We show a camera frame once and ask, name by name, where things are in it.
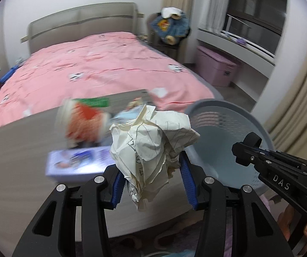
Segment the purple toothpaste box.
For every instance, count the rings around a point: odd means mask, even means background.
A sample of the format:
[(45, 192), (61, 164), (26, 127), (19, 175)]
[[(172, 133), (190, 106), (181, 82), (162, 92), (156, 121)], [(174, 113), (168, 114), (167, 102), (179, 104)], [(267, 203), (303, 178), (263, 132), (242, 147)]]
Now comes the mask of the purple toothpaste box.
[(45, 175), (55, 180), (90, 179), (115, 164), (110, 146), (54, 150), (48, 153)]

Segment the red and white paper cup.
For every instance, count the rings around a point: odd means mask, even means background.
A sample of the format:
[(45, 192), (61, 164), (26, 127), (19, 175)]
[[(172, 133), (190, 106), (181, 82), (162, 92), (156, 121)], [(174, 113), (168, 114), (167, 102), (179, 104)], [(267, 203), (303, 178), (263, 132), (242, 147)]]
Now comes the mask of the red and white paper cup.
[(92, 108), (65, 99), (58, 108), (55, 131), (73, 143), (100, 143), (109, 135), (110, 119), (107, 107)]

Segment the pink plastic storage box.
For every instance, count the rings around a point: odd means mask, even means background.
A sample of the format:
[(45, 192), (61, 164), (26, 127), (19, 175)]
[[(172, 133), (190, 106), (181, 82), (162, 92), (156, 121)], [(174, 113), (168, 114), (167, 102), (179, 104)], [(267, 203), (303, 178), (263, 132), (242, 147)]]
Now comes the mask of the pink plastic storage box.
[(196, 72), (215, 87), (228, 87), (237, 73), (237, 63), (204, 46), (197, 47)]

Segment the grey perforated plastic trash basket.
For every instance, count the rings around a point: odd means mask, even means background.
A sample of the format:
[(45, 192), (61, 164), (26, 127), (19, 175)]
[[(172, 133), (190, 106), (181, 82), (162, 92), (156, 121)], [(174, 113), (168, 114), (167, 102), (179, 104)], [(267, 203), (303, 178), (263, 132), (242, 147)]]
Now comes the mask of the grey perforated plastic trash basket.
[(258, 195), (268, 190), (253, 166), (237, 164), (231, 151), (233, 144), (251, 132), (262, 139), (262, 149), (274, 149), (269, 134), (251, 113), (225, 100), (203, 99), (188, 106), (185, 114), (200, 135), (196, 143), (185, 149), (192, 164), (201, 166), (207, 176), (225, 186), (240, 188), (248, 184)]

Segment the beige curtain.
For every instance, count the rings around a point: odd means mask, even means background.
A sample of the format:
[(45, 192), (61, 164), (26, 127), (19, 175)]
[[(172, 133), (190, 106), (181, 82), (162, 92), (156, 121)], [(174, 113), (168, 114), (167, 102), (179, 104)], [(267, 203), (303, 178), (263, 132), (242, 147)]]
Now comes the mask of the beige curtain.
[(277, 150), (307, 160), (307, 64), (264, 126)]

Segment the pink bed duvet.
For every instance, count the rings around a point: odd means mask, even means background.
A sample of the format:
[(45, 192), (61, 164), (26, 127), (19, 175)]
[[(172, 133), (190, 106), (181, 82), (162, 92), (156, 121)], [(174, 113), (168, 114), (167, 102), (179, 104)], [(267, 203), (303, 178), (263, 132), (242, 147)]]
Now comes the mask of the pink bed duvet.
[(182, 112), (214, 93), (186, 67), (132, 33), (104, 33), (41, 49), (0, 89), (0, 127), (66, 99), (146, 90), (159, 110)]

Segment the blue plush jacket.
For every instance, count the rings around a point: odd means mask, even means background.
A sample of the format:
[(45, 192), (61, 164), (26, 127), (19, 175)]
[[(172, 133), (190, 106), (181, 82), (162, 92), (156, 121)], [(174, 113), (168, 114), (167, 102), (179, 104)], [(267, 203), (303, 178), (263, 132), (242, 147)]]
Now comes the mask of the blue plush jacket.
[(150, 27), (167, 45), (179, 44), (191, 30), (188, 17), (176, 7), (164, 7), (150, 22)]

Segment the white paper ball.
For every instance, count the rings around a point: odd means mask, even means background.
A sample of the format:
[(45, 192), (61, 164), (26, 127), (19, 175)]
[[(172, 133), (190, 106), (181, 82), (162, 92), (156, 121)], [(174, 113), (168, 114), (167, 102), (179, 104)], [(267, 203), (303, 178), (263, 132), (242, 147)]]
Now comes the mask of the white paper ball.
[(126, 179), (137, 210), (144, 211), (180, 167), (179, 154), (200, 137), (188, 115), (141, 105), (129, 121), (110, 126), (110, 154)]

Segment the grey upholstered bed headboard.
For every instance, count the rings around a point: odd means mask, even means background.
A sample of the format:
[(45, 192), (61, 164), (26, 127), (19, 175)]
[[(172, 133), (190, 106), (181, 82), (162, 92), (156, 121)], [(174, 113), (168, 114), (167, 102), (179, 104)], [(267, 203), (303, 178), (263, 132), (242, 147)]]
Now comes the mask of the grey upholstered bed headboard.
[(138, 7), (133, 2), (96, 3), (62, 10), (31, 22), (27, 42), (31, 54), (95, 34), (136, 33)]

